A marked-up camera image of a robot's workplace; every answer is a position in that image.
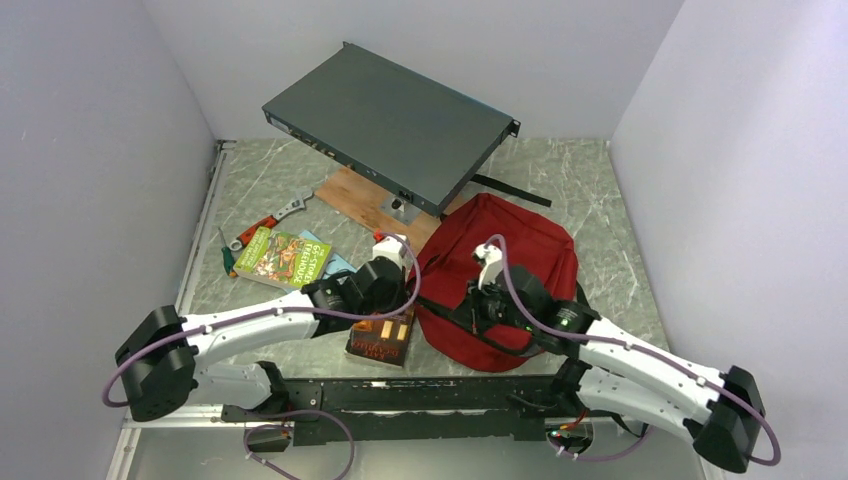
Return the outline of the dark DiCamillo book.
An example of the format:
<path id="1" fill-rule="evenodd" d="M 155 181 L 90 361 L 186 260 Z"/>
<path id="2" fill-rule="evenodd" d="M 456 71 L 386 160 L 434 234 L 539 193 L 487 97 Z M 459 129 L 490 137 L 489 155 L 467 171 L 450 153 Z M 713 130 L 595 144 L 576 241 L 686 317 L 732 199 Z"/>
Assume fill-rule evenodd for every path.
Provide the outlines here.
<path id="1" fill-rule="evenodd" d="M 356 323 L 345 345 L 348 358 L 402 369 L 406 363 L 414 310 L 381 320 Z"/>

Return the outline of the red backpack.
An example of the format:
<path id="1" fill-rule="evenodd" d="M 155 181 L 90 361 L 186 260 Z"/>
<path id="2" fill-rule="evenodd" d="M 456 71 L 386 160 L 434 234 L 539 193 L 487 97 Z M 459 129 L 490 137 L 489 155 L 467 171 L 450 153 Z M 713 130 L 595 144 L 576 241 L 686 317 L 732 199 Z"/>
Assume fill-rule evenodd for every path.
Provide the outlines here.
<path id="1" fill-rule="evenodd" d="M 499 196 L 475 195 L 449 214 L 421 247 L 417 260 L 422 282 L 415 314 L 430 346 L 475 371 L 515 369 L 541 350 L 526 330 L 494 326 L 483 339 L 424 306 L 457 308 L 467 284 L 478 278 L 474 249 L 495 234 L 505 237 L 508 265 L 523 266 L 557 299 L 572 300 L 577 291 L 578 257 L 574 240 L 560 225 Z"/>

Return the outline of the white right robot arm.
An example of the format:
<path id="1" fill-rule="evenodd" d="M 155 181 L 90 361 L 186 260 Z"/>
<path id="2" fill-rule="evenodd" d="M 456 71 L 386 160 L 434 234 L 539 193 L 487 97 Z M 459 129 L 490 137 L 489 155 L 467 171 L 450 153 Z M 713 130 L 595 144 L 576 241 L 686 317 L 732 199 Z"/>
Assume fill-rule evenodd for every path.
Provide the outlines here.
<path id="1" fill-rule="evenodd" d="M 748 371 L 705 367 L 669 354 L 617 326 L 583 300 L 557 299 L 526 269 L 481 273 L 448 318 L 492 344 L 498 327 L 526 333 L 529 348 L 564 362 L 548 393 L 535 404 L 547 416 L 588 411 L 640 422 L 690 441 L 704 460 L 744 473 L 756 462 L 754 447 L 766 435 L 780 458 L 765 419 L 756 381 Z"/>

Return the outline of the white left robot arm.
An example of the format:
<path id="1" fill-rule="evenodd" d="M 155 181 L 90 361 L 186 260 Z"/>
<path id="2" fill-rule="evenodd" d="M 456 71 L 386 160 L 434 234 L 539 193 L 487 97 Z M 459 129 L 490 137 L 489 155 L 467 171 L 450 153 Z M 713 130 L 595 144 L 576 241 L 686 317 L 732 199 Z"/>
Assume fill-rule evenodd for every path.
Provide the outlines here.
<path id="1" fill-rule="evenodd" d="M 151 311 L 115 353 L 138 422 L 158 420 L 185 405 L 228 404 L 264 420 L 279 417 L 288 393 L 270 361 L 229 358 L 271 344 L 349 330 L 410 306 L 403 258 L 378 254 L 353 273 L 313 282 L 277 299 L 225 312 L 178 315 L 172 305 Z"/>

